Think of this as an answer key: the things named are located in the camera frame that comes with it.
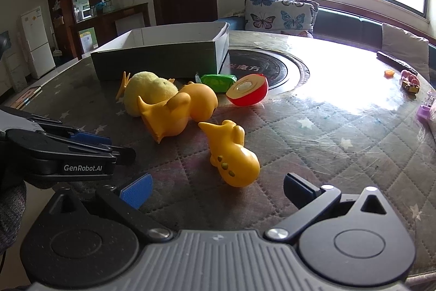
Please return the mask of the grey knit gloved left hand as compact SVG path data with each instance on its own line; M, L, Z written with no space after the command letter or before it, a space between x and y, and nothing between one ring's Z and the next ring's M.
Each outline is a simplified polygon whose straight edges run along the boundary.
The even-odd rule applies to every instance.
M27 189L19 179L1 183L0 200L0 250L9 249L16 241L26 208Z

